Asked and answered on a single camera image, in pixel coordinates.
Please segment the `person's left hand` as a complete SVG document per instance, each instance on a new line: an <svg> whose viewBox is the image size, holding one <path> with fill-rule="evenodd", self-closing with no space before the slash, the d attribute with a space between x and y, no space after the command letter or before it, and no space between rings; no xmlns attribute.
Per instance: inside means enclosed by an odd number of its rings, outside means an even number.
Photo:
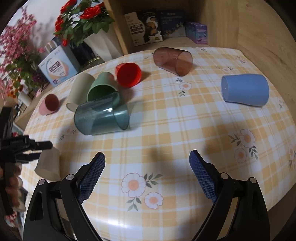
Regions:
<svg viewBox="0 0 296 241"><path fill-rule="evenodd" d="M22 171L22 164L16 163L15 173L9 179L9 185L6 187L6 193L11 198L11 207L19 208L20 207L20 188L23 185L23 181L20 178Z"/></svg>

